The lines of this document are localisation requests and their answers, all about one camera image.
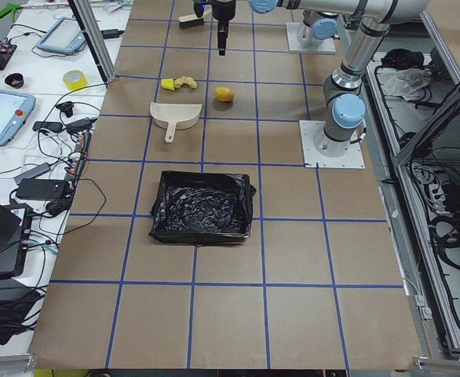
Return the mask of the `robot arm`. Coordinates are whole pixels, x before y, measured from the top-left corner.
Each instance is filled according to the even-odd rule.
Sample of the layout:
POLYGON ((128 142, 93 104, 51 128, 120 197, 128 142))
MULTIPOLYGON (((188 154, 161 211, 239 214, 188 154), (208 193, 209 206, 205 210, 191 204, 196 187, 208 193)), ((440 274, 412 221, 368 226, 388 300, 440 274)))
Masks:
POLYGON ((313 46, 316 43, 334 37, 337 32, 338 14, 305 10, 303 24, 306 27, 305 42, 313 46))
POLYGON ((362 20, 339 68, 325 80, 323 92, 327 120, 322 139, 336 145, 349 142, 365 115, 364 103, 355 95, 361 78, 382 39, 394 24, 412 20, 423 12, 427 1, 249 1, 260 14, 277 7, 323 13, 361 15, 362 20))

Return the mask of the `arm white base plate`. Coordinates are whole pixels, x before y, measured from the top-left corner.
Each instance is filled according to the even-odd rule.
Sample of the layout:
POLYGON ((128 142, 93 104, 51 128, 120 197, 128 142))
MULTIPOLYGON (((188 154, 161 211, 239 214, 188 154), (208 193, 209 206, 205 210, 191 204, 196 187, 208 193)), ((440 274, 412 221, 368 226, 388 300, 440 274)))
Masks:
POLYGON ((311 27, 304 23, 287 23, 286 27, 290 53, 335 54, 337 26, 333 19, 317 20, 311 27))
POLYGON ((324 123, 299 121, 304 166, 320 169, 364 169, 357 132, 354 131, 348 141, 332 141, 324 133, 324 123))

